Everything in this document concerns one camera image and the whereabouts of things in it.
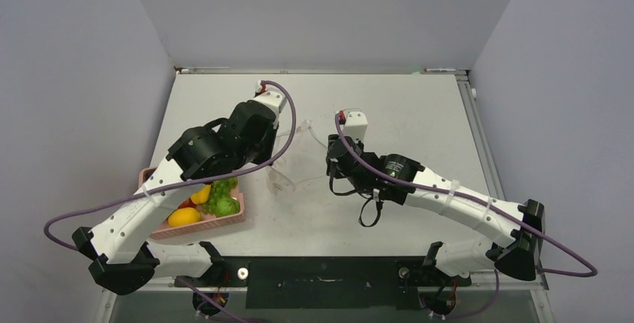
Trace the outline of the clear zip top bag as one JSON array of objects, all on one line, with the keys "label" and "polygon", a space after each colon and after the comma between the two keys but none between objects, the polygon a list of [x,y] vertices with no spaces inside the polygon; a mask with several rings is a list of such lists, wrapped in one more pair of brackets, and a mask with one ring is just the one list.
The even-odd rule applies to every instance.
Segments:
[{"label": "clear zip top bag", "polygon": [[294,133],[285,153],[265,169],[267,188],[276,196],[290,195],[305,182],[326,176],[327,145],[317,136],[313,122],[303,120]]}]

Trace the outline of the pink plastic basket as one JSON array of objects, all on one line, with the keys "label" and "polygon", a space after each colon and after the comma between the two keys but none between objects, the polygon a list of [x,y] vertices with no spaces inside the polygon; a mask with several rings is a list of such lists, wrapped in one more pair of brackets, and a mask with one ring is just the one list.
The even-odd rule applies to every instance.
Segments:
[{"label": "pink plastic basket", "polygon": [[194,205],[189,197],[187,200],[184,200],[175,210],[185,207],[193,207],[201,213],[201,221],[182,227],[169,227],[167,225],[167,219],[165,219],[163,223],[161,223],[150,234],[150,238],[154,240],[170,239],[177,236],[183,236],[243,222],[245,220],[244,195],[240,192],[238,185],[231,191],[231,195],[240,203],[240,212],[238,214],[229,215],[222,218],[216,218],[214,215],[204,214],[202,210],[203,205]]}]

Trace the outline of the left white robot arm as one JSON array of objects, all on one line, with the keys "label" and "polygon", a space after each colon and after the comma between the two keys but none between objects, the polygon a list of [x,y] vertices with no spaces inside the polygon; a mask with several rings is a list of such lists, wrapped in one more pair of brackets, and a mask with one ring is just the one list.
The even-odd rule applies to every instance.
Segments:
[{"label": "left white robot arm", "polygon": [[165,245],[148,239],[196,191],[199,179],[226,179],[246,164],[270,164],[286,103],[280,94],[258,96],[240,102],[228,118],[185,130],[131,202],[95,227],[79,227],[72,239],[92,260],[88,270],[95,283],[118,295],[158,277],[218,283],[222,257],[211,243]]}]

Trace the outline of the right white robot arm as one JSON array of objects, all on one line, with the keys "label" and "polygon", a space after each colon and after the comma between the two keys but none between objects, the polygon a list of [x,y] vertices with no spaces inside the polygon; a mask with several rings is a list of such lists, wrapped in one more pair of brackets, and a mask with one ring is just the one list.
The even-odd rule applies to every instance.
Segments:
[{"label": "right white robot arm", "polygon": [[430,245],[422,264],[428,282],[441,284],[449,277],[494,268],[517,280],[536,278],[543,240],[528,228],[544,231],[542,203],[488,197],[413,159],[364,152],[362,143],[336,134],[327,139],[326,163],[330,180],[347,179],[353,192],[375,202],[378,210],[385,202],[425,209],[476,232],[470,241]]}]

